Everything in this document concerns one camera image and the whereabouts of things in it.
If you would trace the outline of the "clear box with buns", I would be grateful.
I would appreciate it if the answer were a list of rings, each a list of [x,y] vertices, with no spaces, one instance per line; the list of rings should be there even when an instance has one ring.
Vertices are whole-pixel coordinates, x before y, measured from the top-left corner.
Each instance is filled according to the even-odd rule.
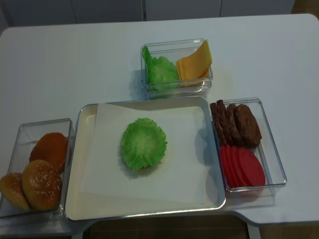
[[[23,174],[24,169],[30,163],[29,157],[32,149],[37,142],[47,133],[59,132],[68,139],[68,148],[65,160],[64,170],[60,174],[62,179],[62,189],[59,206],[56,209],[48,211],[34,210],[31,205],[30,211],[23,211],[12,204],[2,194],[0,199],[0,217],[1,219],[17,219],[27,217],[51,217],[63,213],[68,179],[70,173],[70,162],[74,150],[75,132],[73,129],[71,119],[57,119],[42,122],[26,123],[22,124],[17,133],[15,145],[13,148],[10,164],[7,170],[7,174],[16,172]]]

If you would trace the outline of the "front brown meat patty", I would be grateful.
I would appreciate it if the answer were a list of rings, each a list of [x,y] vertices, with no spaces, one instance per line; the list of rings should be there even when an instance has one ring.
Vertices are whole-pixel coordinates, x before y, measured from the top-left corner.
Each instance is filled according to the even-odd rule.
[[[240,104],[234,110],[238,131],[248,148],[256,148],[262,139],[261,132],[250,108]]]

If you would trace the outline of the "brown meat patty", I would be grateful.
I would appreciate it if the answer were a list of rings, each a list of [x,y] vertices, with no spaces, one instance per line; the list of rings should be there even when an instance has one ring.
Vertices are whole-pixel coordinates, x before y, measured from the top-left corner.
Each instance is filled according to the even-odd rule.
[[[211,110],[211,114],[212,114],[212,118],[213,118],[213,124],[214,124],[215,130],[216,130],[217,135],[218,135],[219,145],[220,146],[226,145],[227,141],[226,141],[224,133],[223,133],[223,128],[219,122],[217,104],[211,103],[210,110]]]
[[[232,146],[233,140],[232,140],[232,136],[231,136],[230,131],[229,131],[228,122],[226,119],[226,107],[225,107],[222,100],[217,101],[217,107],[218,107],[219,122],[221,124],[222,129],[223,129],[223,134],[224,134],[225,140],[226,140],[228,145]]]
[[[240,104],[234,110],[238,131],[248,148],[256,148],[262,139],[261,132],[250,108]]]
[[[226,108],[226,119],[229,126],[229,131],[233,140],[233,144],[237,147],[244,147],[245,143],[237,128],[236,120],[234,118],[235,104],[230,104]]]

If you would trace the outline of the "yellow cheese slice stack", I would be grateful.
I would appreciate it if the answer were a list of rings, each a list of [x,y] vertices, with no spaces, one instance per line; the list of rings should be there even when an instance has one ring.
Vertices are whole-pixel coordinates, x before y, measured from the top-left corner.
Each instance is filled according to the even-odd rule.
[[[211,52],[208,41],[205,40],[193,54],[177,60],[176,68],[181,86],[198,85],[199,83],[195,83],[195,81],[209,76],[211,64]]]

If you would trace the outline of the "front red tomato slice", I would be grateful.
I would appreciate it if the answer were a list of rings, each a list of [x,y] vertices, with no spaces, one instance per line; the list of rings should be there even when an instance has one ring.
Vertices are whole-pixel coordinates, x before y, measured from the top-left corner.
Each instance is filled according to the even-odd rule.
[[[247,148],[239,148],[236,162],[245,186],[264,186],[266,183],[265,173],[258,158]]]

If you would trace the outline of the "green lettuce leaf stack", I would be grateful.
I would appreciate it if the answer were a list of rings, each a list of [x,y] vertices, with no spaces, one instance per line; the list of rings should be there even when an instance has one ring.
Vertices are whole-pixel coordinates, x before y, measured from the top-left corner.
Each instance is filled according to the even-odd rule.
[[[166,57],[153,57],[147,46],[142,49],[147,71],[147,84],[151,91],[166,91],[177,87],[179,77],[176,66]]]

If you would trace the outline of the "white rectangular serving tray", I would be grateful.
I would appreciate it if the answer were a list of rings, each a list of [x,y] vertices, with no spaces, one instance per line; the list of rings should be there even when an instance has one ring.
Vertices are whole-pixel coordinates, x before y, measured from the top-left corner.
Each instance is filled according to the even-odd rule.
[[[100,105],[91,104],[85,106],[78,117],[75,149],[65,205],[65,212],[69,219],[81,221],[204,212],[218,210],[225,204],[225,190],[212,129],[211,114],[208,102],[204,97],[189,96],[108,104],[146,111],[200,107],[205,128],[198,132],[196,139],[205,141],[203,151],[205,201],[203,203],[183,203],[81,192],[80,187],[94,136],[98,105]]]

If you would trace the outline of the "clear box lettuce and cheese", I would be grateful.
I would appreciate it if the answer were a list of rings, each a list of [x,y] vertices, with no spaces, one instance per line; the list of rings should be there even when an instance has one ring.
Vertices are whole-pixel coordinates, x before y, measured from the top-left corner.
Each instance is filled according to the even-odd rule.
[[[191,96],[201,95],[206,96],[212,86],[213,74],[212,69],[209,68],[209,76],[207,78],[197,79],[193,85],[189,87],[181,86],[181,81],[178,81],[175,89],[166,91],[151,91],[147,84],[147,71],[145,62],[142,57],[142,49],[147,46],[150,54],[153,57],[166,57],[175,66],[177,60],[182,57],[187,57],[194,53],[204,42],[203,38],[191,39],[191,40],[180,40],[180,41],[169,41],[159,43],[148,43],[141,47],[141,73],[142,73],[142,91],[146,99],[158,99],[158,98],[169,98],[177,96]]]

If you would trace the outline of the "white parchment paper sheet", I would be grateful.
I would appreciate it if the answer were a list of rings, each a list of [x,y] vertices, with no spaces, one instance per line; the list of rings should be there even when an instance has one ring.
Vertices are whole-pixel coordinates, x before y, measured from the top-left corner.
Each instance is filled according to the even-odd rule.
[[[134,171],[121,158],[120,141],[128,124],[140,118],[152,119],[162,128],[167,149],[159,164]],[[203,203],[205,141],[196,139],[196,136],[204,128],[200,107],[146,111],[111,104],[98,105],[81,192]]]

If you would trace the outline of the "dark smooth bun top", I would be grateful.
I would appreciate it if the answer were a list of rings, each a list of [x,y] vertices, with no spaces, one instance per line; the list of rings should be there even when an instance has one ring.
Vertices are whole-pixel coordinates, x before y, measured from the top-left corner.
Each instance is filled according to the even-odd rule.
[[[45,134],[32,149],[29,162],[44,160],[50,163],[59,173],[65,166],[68,139],[59,132]]]

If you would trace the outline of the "back brown meat patty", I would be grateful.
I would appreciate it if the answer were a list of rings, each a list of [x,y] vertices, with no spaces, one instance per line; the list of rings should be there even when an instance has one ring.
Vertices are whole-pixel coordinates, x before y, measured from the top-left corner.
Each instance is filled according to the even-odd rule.
[[[211,103],[210,110],[211,110],[211,114],[212,114],[212,118],[213,118],[213,124],[214,124],[215,130],[216,130],[217,135],[218,135],[219,145],[220,146],[226,145],[227,141],[226,141],[224,133],[223,133],[223,128],[219,122],[217,104]]]

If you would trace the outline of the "clear box patties and tomato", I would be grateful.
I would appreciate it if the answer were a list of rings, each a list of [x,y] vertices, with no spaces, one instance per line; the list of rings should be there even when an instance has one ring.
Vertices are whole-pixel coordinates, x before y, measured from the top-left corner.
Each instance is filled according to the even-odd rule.
[[[234,161],[235,168],[237,169],[238,175],[240,177],[240,180],[242,181],[243,186],[237,188],[229,188],[221,162],[221,146],[219,145],[218,135],[215,130],[212,118],[212,126],[214,129],[214,134],[216,136],[217,142],[217,152],[220,157],[221,170],[225,180],[225,187],[227,192],[233,197],[256,198],[273,196],[276,191],[278,191],[280,188],[286,185],[287,178],[261,101],[258,98],[255,98],[228,101],[223,100],[223,103],[226,108],[230,104],[235,104],[236,106],[244,104],[250,108],[252,114],[256,118],[262,136],[260,144],[256,148],[248,148],[245,144],[243,148],[249,149],[258,158],[259,162],[261,163],[261,166],[263,167],[266,178],[266,183],[264,186],[245,186],[245,182],[243,180],[243,177],[241,176],[238,164],[236,162],[237,151],[241,147],[232,145],[230,146],[232,152],[232,159]]]

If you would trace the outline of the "red tomato slices behind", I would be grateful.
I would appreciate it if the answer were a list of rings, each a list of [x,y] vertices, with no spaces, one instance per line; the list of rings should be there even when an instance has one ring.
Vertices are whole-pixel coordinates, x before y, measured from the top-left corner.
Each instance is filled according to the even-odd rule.
[[[232,159],[231,147],[229,145],[223,145],[220,148],[220,156],[223,171],[227,180],[229,188],[237,188],[243,186],[242,181],[235,168],[234,161]]]

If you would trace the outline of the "sesame bun top left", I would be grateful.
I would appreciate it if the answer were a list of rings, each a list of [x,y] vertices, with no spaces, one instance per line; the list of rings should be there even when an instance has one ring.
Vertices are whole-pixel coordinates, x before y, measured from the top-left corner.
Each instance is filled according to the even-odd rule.
[[[25,197],[21,182],[21,173],[7,174],[0,180],[0,192],[13,206],[23,211],[30,211],[31,207]]]

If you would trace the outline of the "sesame bun top front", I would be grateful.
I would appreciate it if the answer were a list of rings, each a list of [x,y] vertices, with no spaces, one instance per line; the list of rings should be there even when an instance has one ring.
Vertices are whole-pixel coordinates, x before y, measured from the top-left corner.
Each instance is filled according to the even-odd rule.
[[[50,163],[34,160],[24,169],[22,189],[34,210],[53,210],[60,203],[62,179]]]

